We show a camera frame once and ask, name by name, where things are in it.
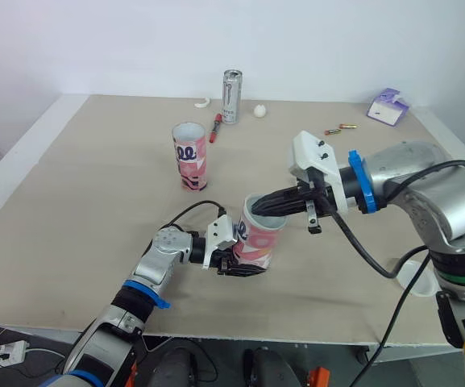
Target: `orange part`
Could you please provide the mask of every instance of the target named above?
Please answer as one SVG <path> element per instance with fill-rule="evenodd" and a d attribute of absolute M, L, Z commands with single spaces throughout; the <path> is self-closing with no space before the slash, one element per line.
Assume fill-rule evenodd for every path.
<path fill-rule="evenodd" d="M 132 365 L 130 376 L 128 377 L 125 387 L 134 387 L 136 373 L 137 373 L 137 363 L 134 363 L 134 365 Z"/>
<path fill-rule="evenodd" d="M 316 367 L 309 372 L 307 379 L 309 387 L 327 387 L 329 385 L 330 371 L 327 368 Z"/>

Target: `silver can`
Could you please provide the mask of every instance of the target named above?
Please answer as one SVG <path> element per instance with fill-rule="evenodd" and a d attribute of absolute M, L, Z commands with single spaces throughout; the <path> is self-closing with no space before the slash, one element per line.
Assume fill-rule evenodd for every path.
<path fill-rule="evenodd" d="M 223 123 L 237 123 L 239 121 L 242 81 L 243 73 L 239 70 L 227 70 L 223 74 Z"/>

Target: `white wall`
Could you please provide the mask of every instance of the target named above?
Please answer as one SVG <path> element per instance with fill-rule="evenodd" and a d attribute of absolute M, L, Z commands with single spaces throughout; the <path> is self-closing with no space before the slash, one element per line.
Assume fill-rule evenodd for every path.
<path fill-rule="evenodd" d="M 465 141 L 465 0 L 0 0 L 0 148 L 59 93 L 219 97 L 234 67 L 245 98 L 396 87 Z"/>

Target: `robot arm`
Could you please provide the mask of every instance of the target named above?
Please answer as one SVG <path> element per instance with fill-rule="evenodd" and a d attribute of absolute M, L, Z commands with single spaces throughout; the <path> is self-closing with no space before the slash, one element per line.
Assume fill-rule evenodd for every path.
<path fill-rule="evenodd" d="M 262 197 L 252 212 L 282 216 L 305 211 L 311 233 L 321 232 L 318 218 L 332 216 L 346 232 L 341 214 L 349 200 L 363 213 L 399 206 L 433 261 L 442 288 L 437 302 L 446 338 L 465 351 L 465 161 L 447 161 L 435 145 L 415 141 L 364 160 L 351 151 L 349 166 L 339 169 L 332 147 L 303 131 L 293 140 L 289 171 L 299 179 L 297 186 Z"/>
<path fill-rule="evenodd" d="M 124 386 L 135 363 L 134 344 L 141 339 L 148 316 L 155 307 L 170 307 L 161 295 L 175 264 L 193 262 L 205 268 L 218 267 L 218 273 L 224 275 L 256 273 L 235 265 L 228 251 L 236 242 L 230 216 L 219 216 L 207 227 L 207 235 L 210 237 L 202 238 L 175 226 L 157 231 L 114 300 L 74 344 L 63 375 L 49 385 Z"/>

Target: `paper cup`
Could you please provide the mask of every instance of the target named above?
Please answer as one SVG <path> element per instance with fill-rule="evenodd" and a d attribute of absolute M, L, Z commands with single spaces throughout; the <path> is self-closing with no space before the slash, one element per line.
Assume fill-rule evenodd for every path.
<path fill-rule="evenodd" d="M 415 260 L 408 260 L 396 276 L 403 289 L 409 285 L 421 263 Z M 440 285 L 436 281 L 434 273 L 429 268 L 425 268 L 418 281 L 411 288 L 410 293 L 418 297 L 433 297 L 440 290 Z"/>
<path fill-rule="evenodd" d="M 206 129 L 199 123 L 179 123 L 172 136 L 182 187 L 201 191 L 207 186 Z"/>
<path fill-rule="evenodd" d="M 261 195 L 249 195 L 245 199 L 238 224 L 238 243 L 232 250 L 240 264 L 254 264 L 267 268 L 272 259 L 273 248 L 277 245 L 280 230 L 288 219 L 285 216 L 253 215 L 251 207 L 259 198 Z"/>

